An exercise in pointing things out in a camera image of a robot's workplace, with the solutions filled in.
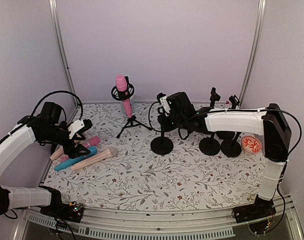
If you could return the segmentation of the beige microphone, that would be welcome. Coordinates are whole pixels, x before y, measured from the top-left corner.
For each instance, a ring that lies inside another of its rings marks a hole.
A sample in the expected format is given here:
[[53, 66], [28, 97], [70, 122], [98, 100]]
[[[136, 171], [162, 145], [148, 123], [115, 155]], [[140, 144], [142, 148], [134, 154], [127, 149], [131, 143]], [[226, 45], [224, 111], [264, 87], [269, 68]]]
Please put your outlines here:
[[74, 165], [71, 166], [71, 170], [72, 171], [76, 171], [76, 170], [80, 170], [82, 168], [85, 168], [87, 166], [93, 165], [99, 161], [108, 159], [108, 158], [112, 158], [114, 157], [116, 154], [118, 153], [118, 149], [115, 147], [110, 147], [107, 148], [106, 150], [104, 150], [101, 153], [98, 153], [92, 157], [89, 157], [83, 161], [80, 161]]
[[63, 147], [60, 146], [51, 156], [50, 156], [50, 160], [54, 161], [56, 159], [61, 159], [61, 160], [66, 160], [68, 159], [68, 155], [66, 155], [63, 151]]

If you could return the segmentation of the blue microphone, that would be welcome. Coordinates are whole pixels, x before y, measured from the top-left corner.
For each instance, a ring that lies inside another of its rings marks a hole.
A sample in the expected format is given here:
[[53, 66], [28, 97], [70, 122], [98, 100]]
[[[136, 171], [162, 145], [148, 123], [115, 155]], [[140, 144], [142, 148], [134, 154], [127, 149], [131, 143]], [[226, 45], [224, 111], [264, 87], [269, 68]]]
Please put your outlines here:
[[76, 164], [76, 163], [78, 163], [78, 162], [80, 162], [80, 161], [86, 159], [86, 158], [92, 157], [92, 156], [94, 156], [95, 154], [97, 154], [97, 149], [96, 149], [95, 146], [89, 147], [88, 150], [90, 150], [90, 154], [88, 154], [88, 155], [83, 155], [83, 156], [79, 156], [79, 157], [77, 157], [77, 158], [72, 158], [72, 159], [69, 158], [69, 159], [65, 160], [64, 162], [61, 162], [59, 165], [57, 165], [57, 166], [54, 168], [54, 170], [55, 170], [55, 171], [64, 170], [64, 169], [66, 169], [66, 168], [68, 168], [68, 167], [70, 167], [70, 166], [72, 166], [72, 165], [74, 165], [74, 164]]

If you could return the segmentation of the black microphone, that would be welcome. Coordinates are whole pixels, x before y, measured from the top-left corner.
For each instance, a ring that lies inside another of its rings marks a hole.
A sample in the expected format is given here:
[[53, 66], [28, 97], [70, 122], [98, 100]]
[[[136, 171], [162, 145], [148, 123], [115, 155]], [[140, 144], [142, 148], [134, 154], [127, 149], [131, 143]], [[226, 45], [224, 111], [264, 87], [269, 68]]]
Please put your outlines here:
[[57, 144], [52, 144], [50, 148], [50, 154], [53, 154], [56, 151]]

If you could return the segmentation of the round stand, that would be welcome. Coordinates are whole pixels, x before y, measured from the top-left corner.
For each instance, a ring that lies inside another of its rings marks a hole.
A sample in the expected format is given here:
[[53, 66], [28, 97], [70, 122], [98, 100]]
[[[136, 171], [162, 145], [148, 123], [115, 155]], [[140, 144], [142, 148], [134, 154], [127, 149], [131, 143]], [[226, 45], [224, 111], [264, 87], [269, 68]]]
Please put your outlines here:
[[[232, 95], [229, 97], [229, 103], [232, 105], [231, 109], [239, 108], [240, 100], [237, 98], [236, 95]], [[217, 131], [216, 135], [218, 138], [222, 140], [233, 139], [235, 136], [235, 132], [233, 131]]]
[[221, 149], [220, 143], [215, 139], [215, 133], [211, 133], [210, 137], [205, 137], [199, 142], [200, 151], [208, 156], [214, 156]]
[[221, 143], [221, 152], [230, 157], [235, 158], [238, 157], [242, 152], [242, 147], [238, 143], [238, 138], [241, 132], [237, 132], [233, 139], [226, 139]]
[[221, 96], [216, 93], [216, 88], [212, 87], [211, 89], [211, 96], [210, 96], [210, 107], [214, 108], [215, 102], [218, 102], [221, 99]]
[[161, 127], [161, 135], [152, 140], [150, 147], [157, 155], [167, 155], [173, 150], [174, 145], [168, 137], [165, 137], [165, 130]]

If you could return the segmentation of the short pink microphone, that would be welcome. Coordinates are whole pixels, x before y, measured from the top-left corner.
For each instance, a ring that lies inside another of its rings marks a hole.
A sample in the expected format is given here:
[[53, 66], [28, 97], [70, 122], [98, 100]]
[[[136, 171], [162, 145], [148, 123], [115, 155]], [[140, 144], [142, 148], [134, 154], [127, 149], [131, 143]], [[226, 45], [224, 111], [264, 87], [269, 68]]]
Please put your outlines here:
[[[84, 141], [82, 143], [82, 145], [84, 147], [88, 148], [88, 147], [92, 147], [92, 146], [97, 146], [99, 143], [100, 143], [99, 136], [94, 136], [94, 137], [90, 138], [89, 140]], [[60, 162], [64, 162], [67, 159], [69, 159], [69, 156], [64, 154], [59, 160], [60, 160]]]

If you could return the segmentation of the black tripod shock-mount stand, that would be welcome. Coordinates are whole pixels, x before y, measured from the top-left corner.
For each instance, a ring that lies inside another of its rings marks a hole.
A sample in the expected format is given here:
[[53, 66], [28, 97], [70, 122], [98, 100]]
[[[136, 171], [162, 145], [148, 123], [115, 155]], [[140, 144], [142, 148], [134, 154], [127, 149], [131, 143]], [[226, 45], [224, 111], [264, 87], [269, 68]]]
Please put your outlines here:
[[134, 128], [134, 127], [144, 127], [148, 130], [152, 130], [151, 127], [141, 123], [136, 119], [136, 116], [133, 114], [131, 97], [134, 95], [135, 88], [129, 82], [129, 77], [124, 75], [118, 75], [115, 78], [115, 86], [111, 90], [111, 95], [116, 101], [120, 101], [123, 104], [125, 114], [127, 115], [127, 122], [122, 127], [120, 133], [116, 136], [117, 139], [121, 137], [121, 134], [125, 129]]

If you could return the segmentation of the tall pink microphone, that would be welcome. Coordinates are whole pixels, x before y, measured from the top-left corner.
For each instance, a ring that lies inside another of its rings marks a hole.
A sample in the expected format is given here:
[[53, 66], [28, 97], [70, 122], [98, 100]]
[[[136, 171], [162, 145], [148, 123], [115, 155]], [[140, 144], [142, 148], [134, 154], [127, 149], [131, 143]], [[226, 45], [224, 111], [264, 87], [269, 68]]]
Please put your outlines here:
[[130, 83], [123, 75], [118, 75], [115, 79], [116, 88], [118, 91], [119, 99], [123, 101], [124, 108], [128, 118], [132, 118], [132, 109], [130, 104]]

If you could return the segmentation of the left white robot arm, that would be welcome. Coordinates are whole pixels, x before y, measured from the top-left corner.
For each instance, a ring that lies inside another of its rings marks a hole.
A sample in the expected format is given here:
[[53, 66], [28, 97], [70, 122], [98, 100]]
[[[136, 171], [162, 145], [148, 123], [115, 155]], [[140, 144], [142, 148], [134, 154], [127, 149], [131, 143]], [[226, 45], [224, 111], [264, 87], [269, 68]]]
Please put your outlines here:
[[[62, 107], [54, 102], [45, 102], [41, 112], [27, 115], [0, 141], [0, 177], [13, 160], [34, 142], [40, 145], [57, 144], [65, 155], [76, 158], [90, 151], [77, 140], [84, 140], [83, 133], [92, 127], [89, 119], [78, 119], [72, 123], [60, 122]], [[55, 217], [66, 213], [61, 193], [50, 187], [3, 187], [0, 185], [0, 215], [8, 210], [42, 207]]]

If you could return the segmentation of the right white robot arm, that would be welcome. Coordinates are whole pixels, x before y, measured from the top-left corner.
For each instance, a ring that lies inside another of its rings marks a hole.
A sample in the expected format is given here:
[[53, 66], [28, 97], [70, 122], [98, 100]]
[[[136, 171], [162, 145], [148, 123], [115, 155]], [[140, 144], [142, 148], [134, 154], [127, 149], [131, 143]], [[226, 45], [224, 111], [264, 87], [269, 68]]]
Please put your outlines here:
[[188, 133], [241, 132], [264, 137], [265, 167], [259, 200], [251, 205], [250, 214], [261, 218], [269, 211], [281, 174], [289, 156], [291, 129], [284, 112], [275, 103], [258, 109], [218, 109], [213, 106], [195, 110], [185, 92], [170, 96], [157, 95], [162, 113], [158, 115], [163, 132], [185, 129]]

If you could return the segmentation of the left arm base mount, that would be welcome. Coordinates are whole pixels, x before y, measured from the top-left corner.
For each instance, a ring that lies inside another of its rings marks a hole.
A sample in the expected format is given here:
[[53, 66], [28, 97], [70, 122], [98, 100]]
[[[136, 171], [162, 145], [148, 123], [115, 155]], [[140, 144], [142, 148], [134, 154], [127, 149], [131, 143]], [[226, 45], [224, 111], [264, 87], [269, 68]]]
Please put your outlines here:
[[84, 204], [72, 201], [70, 203], [63, 203], [61, 199], [61, 192], [46, 186], [41, 186], [41, 188], [49, 191], [51, 193], [50, 205], [42, 206], [40, 208], [40, 213], [53, 218], [59, 218], [60, 220], [72, 221], [74, 223], [80, 223], [83, 212]]

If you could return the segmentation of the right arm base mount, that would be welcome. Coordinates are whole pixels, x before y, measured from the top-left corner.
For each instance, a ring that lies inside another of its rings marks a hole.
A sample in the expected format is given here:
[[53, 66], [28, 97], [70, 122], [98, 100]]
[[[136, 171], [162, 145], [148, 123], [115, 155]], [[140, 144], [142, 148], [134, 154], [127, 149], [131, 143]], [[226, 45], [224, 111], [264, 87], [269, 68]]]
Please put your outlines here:
[[236, 223], [243, 223], [272, 216], [276, 213], [273, 200], [264, 200], [257, 195], [254, 203], [232, 209]]

